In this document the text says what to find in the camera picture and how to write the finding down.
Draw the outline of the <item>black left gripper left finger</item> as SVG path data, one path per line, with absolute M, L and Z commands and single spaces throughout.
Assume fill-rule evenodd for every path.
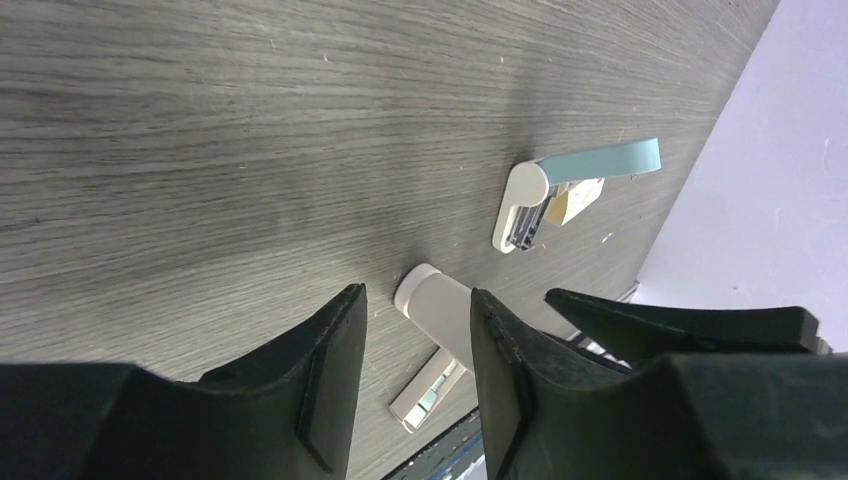
M 362 284 L 194 382 L 131 363 L 1 368 L 5 479 L 342 479 L 367 333 Z

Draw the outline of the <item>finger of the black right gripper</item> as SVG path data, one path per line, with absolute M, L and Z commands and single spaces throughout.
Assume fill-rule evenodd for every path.
M 664 354 L 805 355 L 830 360 L 819 320 L 800 306 L 687 309 L 617 302 L 551 289 L 545 302 L 618 360 L 646 363 Z

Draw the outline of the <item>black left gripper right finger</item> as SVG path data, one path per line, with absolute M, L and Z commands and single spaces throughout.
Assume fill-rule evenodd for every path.
M 470 335 L 492 479 L 843 479 L 847 358 L 664 354 L 630 365 L 492 293 Z

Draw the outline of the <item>white staple box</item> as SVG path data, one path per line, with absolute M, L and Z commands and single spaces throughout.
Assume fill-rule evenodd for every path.
M 557 227 L 565 225 L 600 197 L 604 183 L 603 178 L 597 178 L 559 185 L 544 220 Z

